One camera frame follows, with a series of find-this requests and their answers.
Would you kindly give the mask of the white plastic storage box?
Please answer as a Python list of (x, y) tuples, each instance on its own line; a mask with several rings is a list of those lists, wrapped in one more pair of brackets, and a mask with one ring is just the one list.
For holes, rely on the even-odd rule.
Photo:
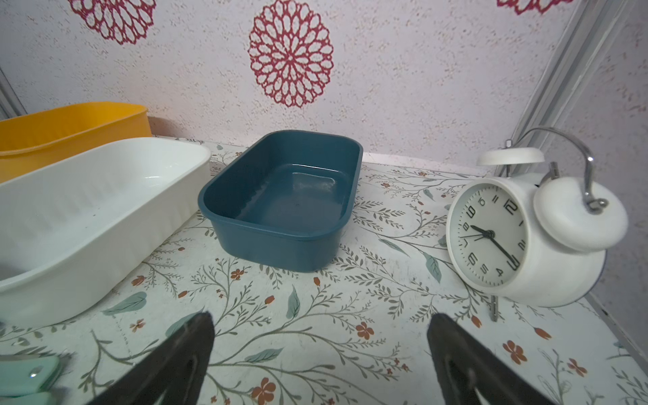
[(197, 212), (210, 150), (108, 143), (1, 186), (1, 321), (43, 327), (88, 310)]

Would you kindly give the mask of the teal plastic storage box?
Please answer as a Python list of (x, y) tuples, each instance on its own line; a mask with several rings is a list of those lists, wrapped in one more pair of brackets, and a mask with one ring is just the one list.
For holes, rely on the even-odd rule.
[(360, 143), (339, 135), (270, 133), (204, 186), (199, 209), (231, 256), (315, 272), (339, 249), (363, 153)]

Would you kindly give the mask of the mint green folding knife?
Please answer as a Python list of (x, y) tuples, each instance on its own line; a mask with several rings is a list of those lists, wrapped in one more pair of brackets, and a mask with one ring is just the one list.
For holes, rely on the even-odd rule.
[(1, 404), (56, 404), (50, 388), (61, 371), (55, 355), (2, 355)]

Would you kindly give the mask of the white twin-bell alarm clock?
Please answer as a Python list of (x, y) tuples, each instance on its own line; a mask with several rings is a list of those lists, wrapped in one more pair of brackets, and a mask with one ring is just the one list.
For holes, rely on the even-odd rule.
[(629, 229), (629, 216), (594, 180), (594, 156), (577, 137), (582, 177), (548, 172), (477, 179), (454, 198), (447, 215), (447, 251), (461, 280), (496, 299), (562, 307), (586, 296), (602, 277), (609, 248)]

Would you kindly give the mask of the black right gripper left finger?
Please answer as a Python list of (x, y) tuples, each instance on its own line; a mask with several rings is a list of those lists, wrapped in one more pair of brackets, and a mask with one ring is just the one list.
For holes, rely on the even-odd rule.
[[(177, 324), (163, 342), (155, 341), (139, 354), (118, 358), (108, 342), (96, 339), (97, 359), (84, 374), (84, 389), (92, 404), (196, 404), (214, 346), (214, 324), (209, 312), (197, 312)], [(100, 383), (97, 372), (108, 357), (131, 369), (119, 380)]]

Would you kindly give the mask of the yellow plastic storage box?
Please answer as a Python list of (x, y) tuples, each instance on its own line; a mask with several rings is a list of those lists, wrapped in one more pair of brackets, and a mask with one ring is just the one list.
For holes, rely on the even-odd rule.
[(87, 102), (1, 121), (1, 181), (128, 138), (152, 135), (145, 106)]

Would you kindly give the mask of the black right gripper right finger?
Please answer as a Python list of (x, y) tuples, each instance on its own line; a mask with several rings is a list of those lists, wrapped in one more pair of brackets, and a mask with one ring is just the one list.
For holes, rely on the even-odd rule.
[(550, 404), (446, 314), (431, 317), (427, 339), (446, 404)]

